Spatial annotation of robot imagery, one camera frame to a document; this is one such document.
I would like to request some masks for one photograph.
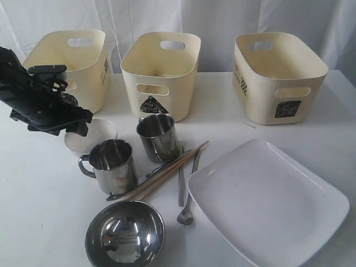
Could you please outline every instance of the cream storage bin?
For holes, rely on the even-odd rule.
[[[66,93],[74,95],[79,106],[93,113],[103,107],[110,80],[104,32],[52,32],[40,40],[24,62],[27,68],[35,65],[66,65]]]
[[[163,41],[184,43],[181,50],[164,49]],[[169,113],[175,121],[189,113],[200,38],[179,32],[142,35],[121,62],[131,111],[137,117]]]
[[[327,73],[326,64],[292,34],[253,33],[235,40],[233,84],[256,123],[303,120]]]

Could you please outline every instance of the white tabletop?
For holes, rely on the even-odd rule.
[[[189,116],[176,125],[187,148],[205,140],[200,167],[239,144],[262,138],[335,186],[350,201],[345,222],[329,242],[303,266],[356,264],[356,89],[339,71],[330,71],[310,116],[293,125],[262,126],[249,121],[232,86],[231,73],[199,73]],[[97,182],[81,174],[77,159],[60,137],[28,132],[8,118],[0,104],[0,265],[91,266],[84,239],[96,214],[109,205]],[[122,75],[111,76],[105,108],[96,114],[113,121],[119,137],[133,146],[137,173],[155,167],[144,153],[135,128]],[[186,165],[188,177],[191,164]],[[251,266],[214,229],[193,204],[193,226],[176,217],[177,175],[148,202],[166,225],[164,247],[152,267]]]

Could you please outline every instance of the stainless steel bowl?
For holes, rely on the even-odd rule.
[[[155,208],[141,201],[119,201],[90,223],[85,248],[96,267],[149,265],[165,240],[165,226]]]

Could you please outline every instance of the white fabric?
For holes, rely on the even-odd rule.
[[[178,31],[202,39],[199,71],[231,71],[234,39],[283,31],[301,38],[356,85],[355,0],[0,0],[0,46],[24,60],[47,33],[106,32],[111,67],[143,33]]]

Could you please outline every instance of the wooden chopstick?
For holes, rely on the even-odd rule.
[[[190,160],[201,148],[203,148],[209,141],[204,142],[200,146],[198,146],[196,149],[190,151],[187,155],[182,157],[179,161],[174,163],[173,165],[169,166],[167,169],[164,171],[160,172],[159,174],[153,176],[150,178],[148,181],[144,182],[141,186],[138,188],[128,192],[124,196],[120,198],[120,200],[127,200],[127,199],[132,199],[136,197],[137,195],[143,193],[146,189],[147,192],[144,194],[144,196],[140,196],[140,199],[144,199],[148,197],[151,193],[153,193],[159,186],[163,184],[164,181],[166,181],[171,175],[177,171],[183,164],[185,164],[188,160]]]

